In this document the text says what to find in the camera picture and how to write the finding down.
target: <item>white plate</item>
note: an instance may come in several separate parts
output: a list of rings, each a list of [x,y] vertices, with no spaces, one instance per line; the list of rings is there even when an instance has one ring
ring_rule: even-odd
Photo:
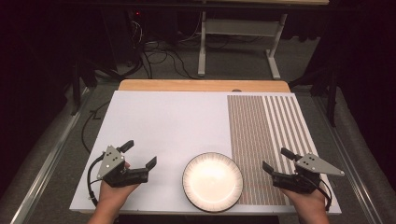
[[[211,213],[233,207],[242,194],[244,181],[233,160],[215,152],[201,154],[187,164],[183,188],[197,208]]]

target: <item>gray carpet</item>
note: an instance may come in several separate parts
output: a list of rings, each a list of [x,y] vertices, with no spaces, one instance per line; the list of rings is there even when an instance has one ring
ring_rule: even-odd
[[[243,44],[235,41],[232,45],[226,46],[226,48],[216,49],[216,46],[221,46],[221,42],[209,42],[209,45],[213,49],[207,50],[205,78],[271,79],[268,64],[263,58],[263,52],[257,47],[261,43],[259,41],[253,44]],[[291,81],[302,75],[316,44],[317,41],[300,43],[296,39],[281,41],[276,53],[276,61],[282,79]],[[193,42],[189,42],[186,45],[180,44],[176,47],[166,46],[166,48],[177,52],[178,56],[183,60],[189,75],[196,77],[198,46],[194,45]],[[171,51],[167,52],[168,54],[157,52],[152,55],[148,52],[149,60],[152,63],[157,62],[151,65],[151,73],[149,72],[147,62],[145,62],[148,73],[152,74],[153,78],[186,78],[183,77],[186,75],[186,71],[182,69],[181,61]],[[126,66],[120,65],[121,72],[126,69]],[[136,74],[130,76],[130,78],[147,78],[148,73],[142,68]],[[98,87],[91,90],[92,95],[88,103],[81,109],[80,118],[65,142],[64,153],[44,192],[42,195],[38,195],[41,196],[40,200],[35,205],[35,209],[32,210],[28,223],[85,223],[89,219],[89,215],[71,212],[68,209],[85,163],[89,157],[89,153],[81,142],[81,132],[91,114],[90,111],[97,109],[108,101],[113,91],[117,88],[118,83],[100,79]],[[338,152],[340,146],[336,139],[334,140],[333,132],[339,133],[342,144],[348,149],[348,153],[353,160],[354,168],[358,171],[361,182],[364,183],[364,187],[366,187],[371,196],[382,222],[396,223],[395,215],[392,212],[396,209],[394,191],[379,170],[375,160],[371,156],[370,150],[361,138],[356,123],[354,123],[353,118],[347,110],[347,105],[343,100],[342,94],[337,95],[335,111],[337,127],[334,129],[329,127],[327,120],[323,117],[322,102],[326,99],[311,97],[308,88],[298,87],[293,91],[297,95],[319,156],[338,167],[344,166],[342,156]],[[1,199],[0,223],[9,223],[14,217],[41,165],[56,144],[57,139],[70,119],[70,111],[71,102],[65,107],[63,113],[53,121],[40,141],[37,142],[35,148],[32,149],[32,153],[19,170],[6,196]],[[96,114],[96,117],[100,119],[90,119],[88,121],[84,132],[84,139],[88,148],[92,147],[105,114],[106,106],[101,108]],[[351,185],[353,180],[348,176],[332,176],[330,180],[334,194],[343,211],[342,215],[330,216],[331,223],[371,223],[369,221],[370,218],[367,218],[367,214],[364,211],[364,206],[362,206],[357,196],[356,189]],[[181,220],[179,217],[168,218],[168,223],[185,223],[186,221],[185,218]],[[268,223],[265,220],[265,218],[253,218],[249,223]],[[164,217],[150,217],[147,223],[154,222],[165,222]],[[198,220],[198,223],[209,222],[213,222],[213,220]],[[230,223],[230,220],[224,220],[223,222]],[[298,223],[298,220],[296,216],[283,216],[279,217],[279,222]]]

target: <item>table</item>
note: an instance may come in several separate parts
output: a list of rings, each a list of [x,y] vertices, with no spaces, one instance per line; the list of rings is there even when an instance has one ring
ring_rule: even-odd
[[[114,93],[70,209],[84,213],[94,210],[91,201],[87,200],[88,166],[108,145],[118,147],[134,139],[135,146],[124,154],[132,168],[143,167],[154,156],[157,156],[158,163],[150,171],[148,183],[142,184],[130,196],[120,212],[144,215],[207,215],[195,208],[184,195],[181,185],[184,167],[193,157],[207,151],[216,151],[233,158],[236,163],[241,162],[243,156],[235,153],[238,149],[235,149],[236,144],[233,143],[234,139],[238,138],[230,130],[236,130],[237,125],[244,123],[238,120],[254,117],[254,110],[240,109],[245,104],[240,104],[239,99],[249,101],[251,96],[259,100],[261,97],[265,98],[267,106],[264,109],[268,110],[266,114],[274,119],[271,119],[271,130],[268,132],[257,132],[253,130],[255,128],[244,129],[246,136],[266,137],[264,145],[258,146],[258,150],[248,144],[242,146],[246,148],[245,152],[261,153],[257,161],[259,164],[262,157],[271,154],[271,162],[282,163],[285,172],[289,173],[293,170],[290,162],[279,158],[277,150],[262,148],[274,147],[280,150],[277,144],[283,141],[284,144],[291,144],[296,148],[303,147],[303,151],[299,151],[300,154],[306,154],[305,150],[317,153],[295,96],[290,93],[284,81],[125,80]],[[287,108],[272,102],[273,100],[290,105],[290,108],[298,108],[291,113]],[[288,119],[297,118],[296,122],[282,121],[280,114],[283,113],[288,114]],[[253,122],[252,127],[261,125]],[[290,133],[295,140],[287,140],[280,133]],[[243,193],[238,204],[221,213],[222,215],[273,216],[295,213],[287,198],[272,187],[270,176],[264,173],[260,165],[255,165],[254,170],[238,165],[247,183],[244,186],[247,191]],[[98,169],[95,167],[92,170],[93,176]],[[266,184],[250,185],[249,183],[255,179],[250,174],[266,178]],[[98,194],[99,185],[92,185],[92,189]],[[334,197],[330,214],[339,213],[341,210]]]
[[[208,2],[239,2],[239,3],[263,3],[283,5],[328,5],[329,0],[207,0]],[[272,45],[265,51],[267,62],[270,66],[273,79],[280,79],[280,74],[274,58],[276,48],[285,26],[287,14],[282,14],[279,21],[240,21],[225,19],[207,19],[206,12],[202,13],[201,24],[201,47],[199,52],[198,76],[205,75],[206,65],[206,34],[216,35],[254,35],[273,38]]]

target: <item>person's right hand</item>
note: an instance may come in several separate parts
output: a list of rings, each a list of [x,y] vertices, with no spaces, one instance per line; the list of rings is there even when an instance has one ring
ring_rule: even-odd
[[[311,194],[299,194],[287,189],[280,189],[294,204],[299,217],[306,224],[328,224],[325,197],[317,189]]]

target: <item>striped pattern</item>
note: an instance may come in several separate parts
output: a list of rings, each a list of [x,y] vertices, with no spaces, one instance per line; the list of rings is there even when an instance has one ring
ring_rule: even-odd
[[[284,205],[289,200],[272,186],[262,161],[280,173],[292,174],[292,161],[280,154],[286,147],[304,155],[317,154],[294,95],[229,95],[232,152],[244,177],[238,203]]]

